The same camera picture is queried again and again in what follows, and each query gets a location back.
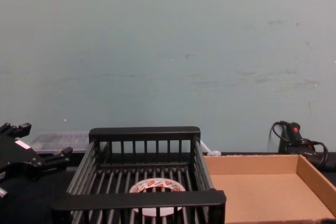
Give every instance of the cardboard tray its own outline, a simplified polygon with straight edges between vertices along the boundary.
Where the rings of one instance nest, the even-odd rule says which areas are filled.
[[[336,217],[336,188],[303,156],[205,157],[226,197],[225,223],[315,221]]]

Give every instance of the table surface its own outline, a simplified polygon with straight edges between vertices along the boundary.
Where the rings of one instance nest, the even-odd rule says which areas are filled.
[[[223,153],[224,155],[246,155],[267,153]],[[330,158],[336,160],[336,153]],[[0,184],[10,193],[10,197],[0,200],[1,224],[52,224],[50,203],[64,193],[71,182],[74,170],[68,170],[42,177],[32,182],[24,178],[14,178]],[[336,186],[336,172],[322,174]]]

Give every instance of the teal wall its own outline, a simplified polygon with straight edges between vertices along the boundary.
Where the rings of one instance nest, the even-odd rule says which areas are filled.
[[[335,17],[335,0],[0,0],[0,122],[195,125],[212,149],[274,151],[288,120],[335,151]]]

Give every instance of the cardboard box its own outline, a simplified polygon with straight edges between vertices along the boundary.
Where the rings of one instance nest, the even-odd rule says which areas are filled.
[[[225,223],[336,217],[336,188],[303,156],[205,157],[205,162],[214,187],[227,197]]]

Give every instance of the black wire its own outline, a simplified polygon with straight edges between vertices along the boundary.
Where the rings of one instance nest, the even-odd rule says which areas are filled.
[[[278,138],[280,138],[281,140],[284,140],[284,141],[286,141],[286,142],[288,143],[287,146],[286,146],[286,149],[287,149],[288,147],[290,147],[290,146],[305,145],[305,146],[310,146],[310,147],[312,147],[312,148],[315,150],[315,147],[314,147],[315,145],[321,145],[321,146],[323,147],[323,156],[322,156],[321,161],[320,161],[319,164],[317,165],[317,167],[318,167],[318,168],[322,168],[322,167],[326,164],[326,162],[327,162],[327,160],[328,160],[328,153],[329,153],[329,152],[328,152],[327,147],[326,147],[322,142],[311,141],[311,140],[309,140],[309,139],[307,139],[307,138],[303,138],[303,139],[301,139],[301,140],[299,140],[299,141],[291,142],[290,140],[285,139],[284,137],[280,136],[280,135],[276,132],[276,130],[275,130],[275,126],[277,126],[277,125],[279,125],[279,126],[288,126],[289,123],[286,122],[286,121],[278,121],[278,122],[275,122],[275,123],[272,125],[272,127],[271,127],[271,129],[270,129],[270,131],[269,131],[269,138],[271,137],[271,133],[272,133],[272,131],[273,131],[274,134],[275,134]]]
[[[268,136],[268,137],[271,138],[271,133],[272,133],[272,131],[273,131],[274,134],[275,134],[275,136],[277,136],[277,137],[280,138],[281,140],[286,141],[287,143],[290,143],[289,140],[283,138],[282,136],[280,136],[280,135],[276,132],[276,130],[275,130],[275,126],[277,126],[277,125],[279,125],[279,126],[283,126],[283,125],[288,125],[288,123],[285,122],[285,121],[278,121],[278,122],[275,122],[275,123],[272,125],[271,130],[269,131],[269,136]]]

